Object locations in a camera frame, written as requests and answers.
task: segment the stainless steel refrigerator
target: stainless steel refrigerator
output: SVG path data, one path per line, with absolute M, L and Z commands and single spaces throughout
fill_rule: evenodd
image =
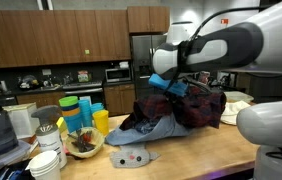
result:
M 153 73 L 152 57 L 155 49 L 166 42 L 166 35 L 131 36 L 133 71 L 137 98 L 159 93 L 157 88 L 149 85 Z

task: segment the wooden table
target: wooden table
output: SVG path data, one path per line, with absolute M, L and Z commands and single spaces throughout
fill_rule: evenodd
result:
M 110 129 L 127 117 L 109 118 Z M 119 147 L 105 144 L 95 156 L 74 160 L 67 157 L 62 179 L 213 179 L 254 167 L 258 146 L 245 140 L 236 126 L 220 124 L 220 129 L 204 127 L 187 137 L 171 137 L 146 143 L 148 151 L 161 156 L 134 168 L 114 168 L 109 153 Z

